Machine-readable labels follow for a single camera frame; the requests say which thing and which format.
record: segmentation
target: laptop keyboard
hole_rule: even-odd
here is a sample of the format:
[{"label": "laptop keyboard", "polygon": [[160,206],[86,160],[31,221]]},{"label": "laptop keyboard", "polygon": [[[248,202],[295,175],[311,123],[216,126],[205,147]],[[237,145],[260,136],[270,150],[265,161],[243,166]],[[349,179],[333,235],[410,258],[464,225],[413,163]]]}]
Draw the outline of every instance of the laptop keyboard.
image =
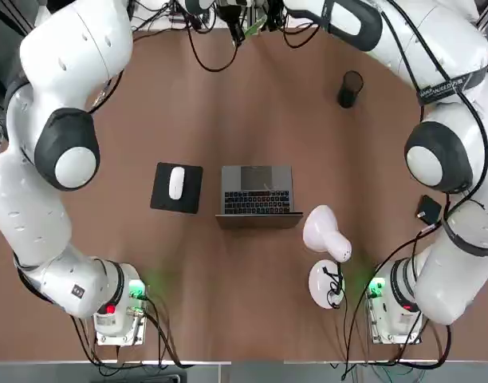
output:
[{"label": "laptop keyboard", "polygon": [[288,191],[225,191],[225,214],[290,213]]}]

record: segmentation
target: brown table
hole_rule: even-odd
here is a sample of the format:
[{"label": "brown table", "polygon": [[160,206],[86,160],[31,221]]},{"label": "brown table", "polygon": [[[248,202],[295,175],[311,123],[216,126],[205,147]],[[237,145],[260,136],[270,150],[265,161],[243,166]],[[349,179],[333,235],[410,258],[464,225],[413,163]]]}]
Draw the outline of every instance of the brown table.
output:
[{"label": "brown table", "polygon": [[[195,44],[207,65],[232,54],[225,31],[195,37]],[[356,107],[343,110],[335,96],[350,69],[365,86]],[[409,176],[403,160],[418,118],[405,84],[323,33],[298,51],[287,49],[280,34],[253,38],[218,74],[198,66],[185,33],[144,39],[118,91],[96,114],[96,179],[64,194],[73,243],[87,255],[136,266],[165,298],[183,360],[342,360],[336,335],[343,310],[320,309],[307,289],[311,266],[327,255],[304,248],[304,221],[284,231],[220,230],[220,169],[291,164],[297,209],[330,205],[352,242],[344,274],[355,303],[372,266],[422,227],[414,218],[420,195],[437,196]],[[160,161],[203,166],[197,215],[149,207]],[[359,323],[364,338],[362,315]],[[450,359],[488,361],[486,329],[488,283],[455,323]],[[406,357],[437,358],[431,331],[424,341]],[[156,347],[149,326],[146,344],[126,349],[123,358],[151,360]],[[355,333],[351,359],[363,360],[363,350]],[[372,347],[369,357],[385,359],[395,350]],[[113,348],[102,352],[114,357]],[[69,317],[21,286],[0,234],[0,361],[84,359]]]}]

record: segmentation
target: desk lamp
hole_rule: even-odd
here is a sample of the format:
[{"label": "desk lamp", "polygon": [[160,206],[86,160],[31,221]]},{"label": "desk lamp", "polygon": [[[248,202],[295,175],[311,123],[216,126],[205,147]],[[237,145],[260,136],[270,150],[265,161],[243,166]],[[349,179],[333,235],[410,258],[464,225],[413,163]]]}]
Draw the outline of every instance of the desk lamp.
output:
[{"label": "desk lamp", "polygon": [[350,259],[352,245],[338,231],[336,217],[327,205],[309,213],[302,238],[310,250],[328,252],[336,260],[322,259],[315,263],[308,279],[309,293],[315,303],[324,309],[336,309],[345,288],[340,265]]}]

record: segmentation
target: mouse pad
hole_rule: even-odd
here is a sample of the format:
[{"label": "mouse pad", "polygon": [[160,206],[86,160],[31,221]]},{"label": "mouse pad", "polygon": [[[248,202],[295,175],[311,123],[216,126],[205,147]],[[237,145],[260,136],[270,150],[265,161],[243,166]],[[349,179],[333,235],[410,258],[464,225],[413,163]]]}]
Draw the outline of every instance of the mouse pad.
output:
[{"label": "mouse pad", "polygon": [[[177,166],[185,169],[185,175],[182,196],[175,200],[170,198],[170,175],[173,168]],[[196,214],[198,212],[199,194],[202,190],[202,176],[203,168],[201,166],[159,162],[155,171],[150,207],[152,209]]]}]

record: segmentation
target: computer mouse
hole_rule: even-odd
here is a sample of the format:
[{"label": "computer mouse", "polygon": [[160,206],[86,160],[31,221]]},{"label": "computer mouse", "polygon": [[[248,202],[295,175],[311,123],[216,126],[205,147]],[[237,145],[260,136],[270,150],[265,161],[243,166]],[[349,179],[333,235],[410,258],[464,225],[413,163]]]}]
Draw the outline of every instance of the computer mouse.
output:
[{"label": "computer mouse", "polygon": [[185,176],[184,168],[177,166],[171,170],[170,175],[170,198],[180,199],[183,190],[183,178]]}]

